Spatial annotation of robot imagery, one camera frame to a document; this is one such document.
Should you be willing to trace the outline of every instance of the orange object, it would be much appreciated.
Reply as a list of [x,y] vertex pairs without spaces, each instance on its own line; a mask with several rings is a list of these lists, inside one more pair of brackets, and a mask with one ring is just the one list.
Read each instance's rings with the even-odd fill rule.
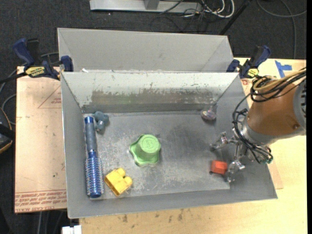
[[216,174],[225,175],[228,169],[227,162],[220,161],[220,160],[213,160],[211,163],[211,171]]

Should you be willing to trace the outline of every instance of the black wire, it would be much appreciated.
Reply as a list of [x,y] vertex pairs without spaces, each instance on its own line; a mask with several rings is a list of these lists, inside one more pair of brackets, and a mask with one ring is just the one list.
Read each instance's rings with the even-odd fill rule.
[[[256,80],[253,81],[253,85],[251,87],[251,92],[250,92],[251,99],[253,101],[255,101],[255,102],[265,102],[265,101],[268,101],[270,99],[278,98],[280,96],[283,96],[283,95],[288,93],[290,90],[292,90],[296,86],[294,86],[292,89],[290,89],[289,91],[285,92],[282,95],[278,95],[278,94],[280,94],[282,92],[282,90],[284,90],[288,85],[294,83],[297,80],[300,80],[300,79],[304,78],[305,76],[306,76],[306,72],[303,72],[301,74],[298,74],[298,75],[290,78],[289,80],[279,82],[276,86],[274,86],[273,88],[271,88],[270,90],[267,90],[265,92],[256,92],[254,90],[254,84],[255,84],[255,82],[257,82],[257,79],[256,79]],[[266,84],[266,81],[270,81],[270,79],[267,78],[267,77],[262,77],[262,78],[265,78],[266,80],[264,80],[264,82],[262,82],[261,84]],[[264,97],[264,95],[268,95],[268,94],[271,94],[271,93],[274,93],[274,94],[269,96],[269,97]],[[254,96],[261,96],[264,99],[263,100],[255,99]]]
[[245,147],[251,151],[251,153],[253,154],[255,160],[258,163],[261,163],[261,161],[258,159],[258,157],[255,155],[255,152],[263,155],[266,160],[268,161],[268,163],[273,159],[273,156],[271,155],[271,153],[263,150],[261,147],[258,147],[257,145],[251,143],[250,141],[248,141],[240,132],[239,128],[238,128],[238,118],[240,115],[243,115],[244,113],[246,113],[247,109],[243,109],[242,111],[238,111],[239,106],[241,105],[241,103],[247,98],[249,97],[251,94],[249,93],[248,95],[246,95],[235,107],[235,110],[233,111],[232,117],[233,117],[233,125],[234,125],[234,130],[237,134],[237,136],[239,137],[240,141],[245,145]]

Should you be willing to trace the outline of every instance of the wooden surface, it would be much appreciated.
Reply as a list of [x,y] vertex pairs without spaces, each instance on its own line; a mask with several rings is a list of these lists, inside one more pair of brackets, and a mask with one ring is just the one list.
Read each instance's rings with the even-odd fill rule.
[[[306,66],[303,60],[278,61],[294,70]],[[260,75],[265,74],[279,77],[274,60],[260,66]],[[274,163],[270,172],[275,188],[280,188],[276,190],[278,199],[82,218],[79,220],[82,233],[305,234],[308,229],[306,137],[279,140],[271,149]]]

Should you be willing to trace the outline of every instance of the blue clamp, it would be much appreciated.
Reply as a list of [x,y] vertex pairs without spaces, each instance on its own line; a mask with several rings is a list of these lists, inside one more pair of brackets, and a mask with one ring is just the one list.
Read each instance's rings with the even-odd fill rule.
[[73,72],[74,71],[73,62],[69,56],[62,56],[60,58],[60,61],[64,65],[64,71],[66,71],[66,72]]
[[239,68],[239,77],[241,79],[253,78],[259,73],[258,67],[260,64],[265,62],[270,55],[271,51],[266,45],[256,46],[250,59],[247,59],[243,65],[240,65],[239,61],[234,59],[226,72],[234,72]]
[[[59,72],[55,70],[52,66],[50,66],[50,64],[46,60],[41,62],[40,59],[33,58],[31,51],[27,48],[27,44],[30,42],[34,43],[32,44],[32,52],[33,54],[35,54],[36,52],[38,52],[38,41],[35,42],[32,40],[28,42],[26,38],[22,38],[13,45],[14,52],[26,63],[24,65],[25,75],[28,75],[32,78],[47,77],[59,80]],[[61,58],[61,62],[63,63],[65,71],[72,72],[74,70],[73,63],[69,56],[63,56]]]

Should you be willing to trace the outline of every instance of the metal stand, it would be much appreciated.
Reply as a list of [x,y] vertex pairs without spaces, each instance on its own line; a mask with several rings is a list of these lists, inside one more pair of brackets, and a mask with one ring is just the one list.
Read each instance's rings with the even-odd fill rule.
[[[92,11],[140,11],[140,12],[163,12],[178,1],[162,0],[90,0]],[[200,5],[197,2],[181,2],[177,7],[170,10],[170,13],[183,13],[186,10],[198,10]]]

